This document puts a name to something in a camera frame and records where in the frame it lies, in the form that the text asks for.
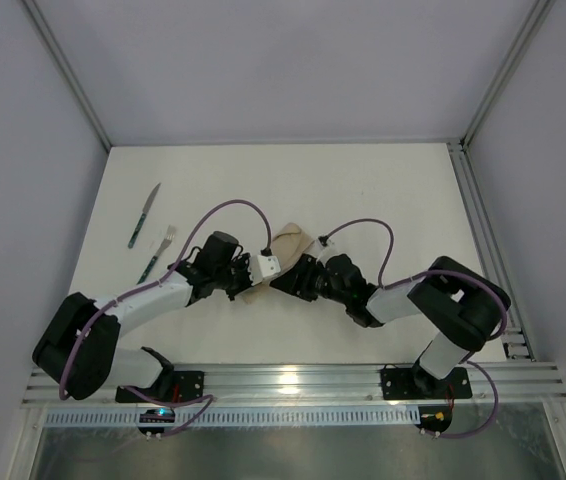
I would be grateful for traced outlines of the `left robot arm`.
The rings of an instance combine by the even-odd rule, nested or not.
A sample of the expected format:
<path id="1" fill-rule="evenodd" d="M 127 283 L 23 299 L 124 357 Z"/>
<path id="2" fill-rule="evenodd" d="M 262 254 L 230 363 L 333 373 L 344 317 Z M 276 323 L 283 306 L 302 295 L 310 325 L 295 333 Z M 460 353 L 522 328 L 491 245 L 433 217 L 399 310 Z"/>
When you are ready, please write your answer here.
<path id="1" fill-rule="evenodd" d="M 223 232 L 211 234 L 195 252 L 170 265 L 166 278 L 144 281 L 128 294 L 91 299 L 76 292 L 63 300 L 32 353 L 34 364 L 59 385 L 61 398 L 84 400 L 112 386 L 119 403 L 188 400 L 170 360 L 150 347 L 121 348 L 119 340 L 216 290 L 235 299 L 278 270 L 270 258 L 243 252 Z"/>

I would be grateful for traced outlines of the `beige cloth napkin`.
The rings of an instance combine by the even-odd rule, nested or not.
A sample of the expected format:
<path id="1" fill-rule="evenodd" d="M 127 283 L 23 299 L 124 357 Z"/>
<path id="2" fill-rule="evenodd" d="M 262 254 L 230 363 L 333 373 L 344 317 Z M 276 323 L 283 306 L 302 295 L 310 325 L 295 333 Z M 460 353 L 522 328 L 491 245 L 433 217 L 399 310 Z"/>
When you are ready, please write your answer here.
<path id="1" fill-rule="evenodd" d="M 313 245 L 314 238 L 303 230 L 298 224 L 290 222 L 286 224 L 274 237 L 271 243 L 271 251 L 279 260 L 281 267 L 280 275 L 287 273 Z M 264 296 L 270 288 L 270 280 L 259 284 L 252 289 L 242 293 L 240 298 L 247 305 L 255 303 Z"/>

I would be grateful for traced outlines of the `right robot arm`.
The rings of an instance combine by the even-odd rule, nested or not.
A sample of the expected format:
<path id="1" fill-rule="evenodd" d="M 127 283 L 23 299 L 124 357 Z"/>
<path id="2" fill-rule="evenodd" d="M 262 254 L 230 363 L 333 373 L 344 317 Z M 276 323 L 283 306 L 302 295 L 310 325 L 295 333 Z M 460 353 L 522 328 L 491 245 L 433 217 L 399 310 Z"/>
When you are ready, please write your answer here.
<path id="1" fill-rule="evenodd" d="M 500 335 L 511 306 L 502 288 L 447 256 L 382 288 L 368 282 L 345 254 L 325 262 L 304 254 L 270 286 L 307 302 L 324 298 L 339 303 L 363 328 L 418 314 L 427 318 L 438 333 L 414 364 L 381 374 L 387 400 L 443 399 L 453 393 L 469 398 L 469 389 L 461 385 L 467 375 L 459 364 Z"/>

